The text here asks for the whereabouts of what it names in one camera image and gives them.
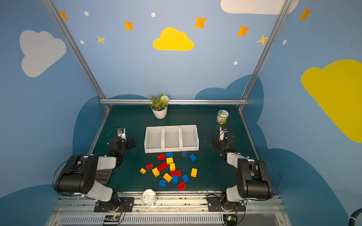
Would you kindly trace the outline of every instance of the potted plant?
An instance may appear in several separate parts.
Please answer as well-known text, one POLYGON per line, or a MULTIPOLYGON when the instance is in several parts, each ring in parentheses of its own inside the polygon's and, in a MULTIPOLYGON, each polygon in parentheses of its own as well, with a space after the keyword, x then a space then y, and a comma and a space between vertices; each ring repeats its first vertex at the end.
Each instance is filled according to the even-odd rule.
POLYGON ((166 117, 168 107, 167 103, 169 100, 168 96, 163 95, 162 93, 160 93, 159 96, 152 96, 148 106, 151 107, 156 118, 163 119, 166 117))

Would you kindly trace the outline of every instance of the red lego brick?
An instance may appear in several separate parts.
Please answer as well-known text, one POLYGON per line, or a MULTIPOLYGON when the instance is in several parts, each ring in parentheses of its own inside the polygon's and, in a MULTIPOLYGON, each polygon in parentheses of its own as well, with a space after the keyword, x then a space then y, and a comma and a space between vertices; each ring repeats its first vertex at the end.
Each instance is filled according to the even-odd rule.
POLYGON ((146 165, 146 170, 149 170, 149 169, 152 169, 152 168, 153 168, 153 165, 152 165, 152 164, 146 165))
POLYGON ((161 161, 161 160, 165 159, 166 156, 165 155, 159 155, 159 156, 157 156, 157 158, 159 159, 159 161, 161 161))
POLYGON ((177 185, 178 188, 180 189, 180 191, 182 191, 182 189, 186 188, 186 185, 184 182, 180 183, 179 185, 177 185))
POLYGON ((171 171, 171 176, 181 176, 181 170, 171 171))
POLYGON ((158 169, 159 172, 161 172, 162 170, 167 168, 167 163, 164 162, 161 165, 159 165, 158 167, 156 167, 158 169))

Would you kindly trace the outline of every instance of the white flower pot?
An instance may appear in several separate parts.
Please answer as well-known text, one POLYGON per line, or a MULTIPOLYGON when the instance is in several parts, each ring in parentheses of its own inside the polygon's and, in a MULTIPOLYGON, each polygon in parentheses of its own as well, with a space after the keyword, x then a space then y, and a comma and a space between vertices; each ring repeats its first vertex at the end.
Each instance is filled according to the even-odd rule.
POLYGON ((155 111, 152 109, 152 112, 153 114, 156 116, 156 118, 158 119, 163 119, 166 117, 166 114, 167 114, 167 108, 168 108, 168 105, 165 109, 163 109, 162 111, 155 111))

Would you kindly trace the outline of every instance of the yellow star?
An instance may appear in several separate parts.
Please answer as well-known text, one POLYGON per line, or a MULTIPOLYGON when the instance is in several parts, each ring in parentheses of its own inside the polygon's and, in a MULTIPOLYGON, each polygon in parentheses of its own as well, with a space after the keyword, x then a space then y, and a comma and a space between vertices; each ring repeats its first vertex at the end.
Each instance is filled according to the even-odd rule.
POLYGON ((66 12, 60 12, 61 16, 63 17, 64 20, 68 20, 68 18, 66 17, 66 12))
POLYGON ((299 17, 299 19, 303 19, 303 22, 306 21, 307 16, 311 13, 312 11, 307 10, 307 8, 304 10, 303 14, 299 17))
POLYGON ((126 25, 125 30, 131 30, 131 31, 133 31, 133 28, 132 28, 133 22, 129 22, 129 23, 127 23, 126 21, 123 21, 123 22, 124 22, 125 25, 126 25))
POLYGON ((263 45, 264 45, 265 40, 267 40, 268 38, 269 38, 269 37, 264 37, 264 34, 262 34, 262 35, 261 35, 261 40, 257 41, 256 43, 261 42, 261 43, 263 43, 263 45))
POLYGON ((240 26, 240 31, 239 33, 236 35, 236 37, 238 37, 239 35, 242 35, 245 37, 245 35, 247 35, 247 31, 250 27, 243 27, 243 26, 240 26))
POLYGON ((98 35, 97 35, 97 38, 98 38, 97 42, 101 42, 101 43, 103 43, 103 45, 105 45, 104 42, 103 42, 103 39, 105 39, 105 38, 100 38, 100 37, 98 37, 98 35))
POLYGON ((195 27, 194 28, 197 28, 197 27, 200 27, 200 28, 204 28, 204 23, 206 21, 207 18, 204 18, 204 19, 200 19, 198 17, 196 17, 196 24, 195 24, 195 27))

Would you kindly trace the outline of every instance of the white flower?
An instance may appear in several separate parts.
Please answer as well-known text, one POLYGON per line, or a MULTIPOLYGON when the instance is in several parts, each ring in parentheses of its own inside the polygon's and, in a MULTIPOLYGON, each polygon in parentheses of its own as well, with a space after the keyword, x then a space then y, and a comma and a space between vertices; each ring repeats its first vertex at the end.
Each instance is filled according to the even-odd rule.
POLYGON ((163 96, 161 97, 161 101, 162 101, 162 102, 168 103, 169 100, 170 100, 170 99, 169 99, 168 96, 166 96, 166 95, 163 95, 163 96))

